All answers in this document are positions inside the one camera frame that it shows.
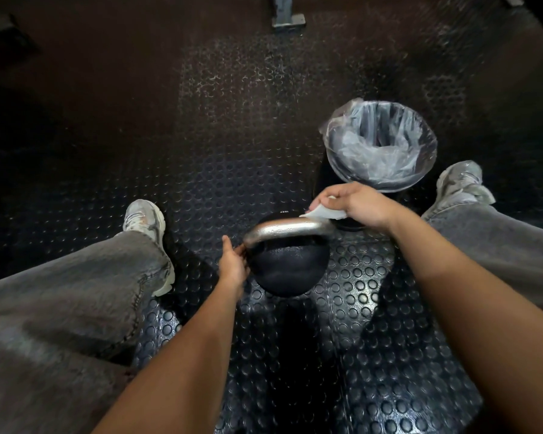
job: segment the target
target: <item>white sneaker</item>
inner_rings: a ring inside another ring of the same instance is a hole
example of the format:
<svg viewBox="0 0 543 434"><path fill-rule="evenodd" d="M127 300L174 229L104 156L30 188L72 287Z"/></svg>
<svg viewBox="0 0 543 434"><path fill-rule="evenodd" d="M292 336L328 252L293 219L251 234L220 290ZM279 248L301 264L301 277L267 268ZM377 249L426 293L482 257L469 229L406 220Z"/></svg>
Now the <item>white sneaker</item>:
<svg viewBox="0 0 543 434"><path fill-rule="evenodd" d="M164 252L163 235L165 234L165 217L155 204L151 201L136 200L127 207L123 231L138 231L145 234ZM169 275L162 288L153 292L153 296L159 297L171 290L175 282L175 270L173 263Z"/></svg>
<svg viewBox="0 0 543 434"><path fill-rule="evenodd" d="M494 204L493 194L482 182L481 166L472 160L447 167L437 180L437 200L421 218L428 220L434 214L459 204Z"/></svg>

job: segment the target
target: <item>pants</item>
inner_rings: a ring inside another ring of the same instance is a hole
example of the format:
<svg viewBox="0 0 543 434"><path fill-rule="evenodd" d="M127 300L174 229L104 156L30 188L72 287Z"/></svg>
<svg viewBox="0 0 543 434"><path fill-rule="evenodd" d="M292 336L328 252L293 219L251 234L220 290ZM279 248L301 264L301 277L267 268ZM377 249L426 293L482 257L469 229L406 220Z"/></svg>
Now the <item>pants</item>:
<svg viewBox="0 0 543 434"><path fill-rule="evenodd" d="M543 308L543 230L483 204L430 224ZM90 432L132 377L139 305L173 271L136 231L0 280L0 433Z"/></svg>

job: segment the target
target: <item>forearm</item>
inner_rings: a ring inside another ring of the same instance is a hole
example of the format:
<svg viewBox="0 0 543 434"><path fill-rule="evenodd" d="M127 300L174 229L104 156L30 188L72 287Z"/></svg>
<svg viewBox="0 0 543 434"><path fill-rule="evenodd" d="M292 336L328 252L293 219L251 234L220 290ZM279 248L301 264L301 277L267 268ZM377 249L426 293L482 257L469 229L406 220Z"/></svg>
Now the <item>forearm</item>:
<svg viewBox="0 0 543 434"><path fill-rule="evenodd" d="M543 432L543 312L407 209L390 232L485 396L520 431Z"/></svg>
<svg viewBox="0 0 543 434"><path fill-rule="evenodd" d="M224 391L237 290L217 284L151 360L94 433L212 433Z"/></svg>

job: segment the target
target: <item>black kettlebell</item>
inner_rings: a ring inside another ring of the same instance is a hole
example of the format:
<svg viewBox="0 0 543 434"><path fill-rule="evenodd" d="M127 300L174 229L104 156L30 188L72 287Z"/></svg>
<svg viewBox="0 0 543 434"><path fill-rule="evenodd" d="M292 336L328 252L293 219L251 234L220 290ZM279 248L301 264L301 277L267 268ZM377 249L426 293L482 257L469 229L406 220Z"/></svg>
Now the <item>black kettlebell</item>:
<svg viewBox="0 0 543 434"><path fill-rule="evenodd" d="M253 277L266 291L293 297L309 291L328 267L328 238L335 228L328 219L299 218L279 212L261 219L243 238Z"/></svg>

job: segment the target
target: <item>kettlebell handle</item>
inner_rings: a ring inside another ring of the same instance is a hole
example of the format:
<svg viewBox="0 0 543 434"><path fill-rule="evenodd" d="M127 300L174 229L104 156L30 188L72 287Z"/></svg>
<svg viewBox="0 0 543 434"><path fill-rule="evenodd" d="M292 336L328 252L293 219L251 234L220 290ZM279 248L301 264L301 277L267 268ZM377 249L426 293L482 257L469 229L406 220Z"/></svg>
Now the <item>kettlebell handle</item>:
<svg viewBox="0 0 543 434"><path fill-rule="evenodd" d="M336 227L324 218L287 218L262 222L243 236L246 248L253 248L262 241L296 236L333 236Z"/></svg>

